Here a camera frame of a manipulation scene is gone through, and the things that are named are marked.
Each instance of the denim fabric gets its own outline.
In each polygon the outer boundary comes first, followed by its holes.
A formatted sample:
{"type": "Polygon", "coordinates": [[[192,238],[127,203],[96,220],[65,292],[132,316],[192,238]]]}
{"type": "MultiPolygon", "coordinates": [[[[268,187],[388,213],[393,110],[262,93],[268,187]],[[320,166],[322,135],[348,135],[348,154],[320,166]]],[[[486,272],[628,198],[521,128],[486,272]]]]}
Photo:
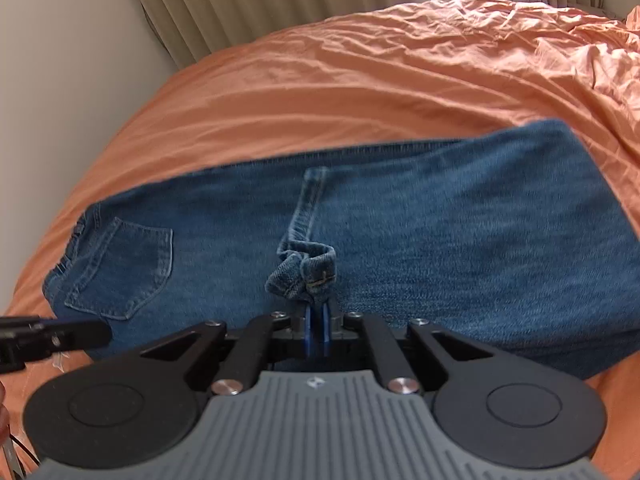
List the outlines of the denim fabric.
{"type": "Polygon", "coordinates": [[[101,316],[102,357],[204,319],[335,294],[588,376],[640,348],[636,234],[559,121],[479,139],[259,160],[141,186],[79,219],[44,293],[101,316]]]}

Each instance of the back pocket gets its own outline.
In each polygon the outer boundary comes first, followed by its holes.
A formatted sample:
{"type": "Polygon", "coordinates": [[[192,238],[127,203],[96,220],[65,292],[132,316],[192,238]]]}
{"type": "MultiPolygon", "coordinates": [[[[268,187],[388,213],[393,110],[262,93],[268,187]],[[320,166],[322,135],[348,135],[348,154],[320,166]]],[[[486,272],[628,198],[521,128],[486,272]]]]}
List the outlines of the back pocket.
{"type": "Polygon", "coordinates": [[[130,319],[166,283],[173,231],[114,218],[65,305],[110,319],[130,319]]]}

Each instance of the screw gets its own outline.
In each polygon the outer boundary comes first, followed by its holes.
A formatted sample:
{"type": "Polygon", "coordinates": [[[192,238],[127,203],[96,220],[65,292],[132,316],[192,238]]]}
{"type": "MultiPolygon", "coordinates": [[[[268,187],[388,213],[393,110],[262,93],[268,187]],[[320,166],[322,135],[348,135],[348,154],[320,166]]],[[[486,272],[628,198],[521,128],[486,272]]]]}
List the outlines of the screw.
{"type": "Polygon", "coordinates": [[[408,377],[396,377],[386,385],[390,392],[400,395],[414,394],[420,389],[420,384],[415,379],[408,377]]]}
{"type": "Polygon", "coordinates": [[[211,385],[211,391],[217,395],[237,395],[244,389],[240,381],[220,379],[211,385]]]}

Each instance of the orange bed sheet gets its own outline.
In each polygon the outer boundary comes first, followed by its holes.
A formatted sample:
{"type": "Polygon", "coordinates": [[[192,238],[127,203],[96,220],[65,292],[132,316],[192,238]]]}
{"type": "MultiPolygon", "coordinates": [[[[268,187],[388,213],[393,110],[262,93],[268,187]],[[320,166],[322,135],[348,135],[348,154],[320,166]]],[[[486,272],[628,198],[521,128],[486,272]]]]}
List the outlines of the orange bed sheet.
{"type": "MultiPolygon", "coordinates": [[[[12,315],[51,316],[40,287],[91,203],[188,171],[368,142],[480,136],[566,121],[640,234],[640,12],[626,25],[505,0],[431,1],[284,30],[172,77],[72,191],[15,288],[12,315]]],[[[3,378],[14,433],[43,381],[81,352],[3,378]]],[[[591,380],[609,411],[595,463],[640,468],[640,354],[591,380]]]]}

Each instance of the blue denim jeans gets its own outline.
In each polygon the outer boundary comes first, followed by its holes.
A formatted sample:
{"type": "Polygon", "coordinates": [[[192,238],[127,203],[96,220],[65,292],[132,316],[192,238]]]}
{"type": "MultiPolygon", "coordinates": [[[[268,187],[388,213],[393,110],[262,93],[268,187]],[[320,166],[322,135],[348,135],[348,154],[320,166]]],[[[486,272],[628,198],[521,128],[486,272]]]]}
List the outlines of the blue denim jeans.
{"type": "Polygon", "coordinates": [[[559,121],[210,168],[95,203],[44,294],[103,357],[333,294],[587,377],[640,348],[638,238],[559,121]]]}

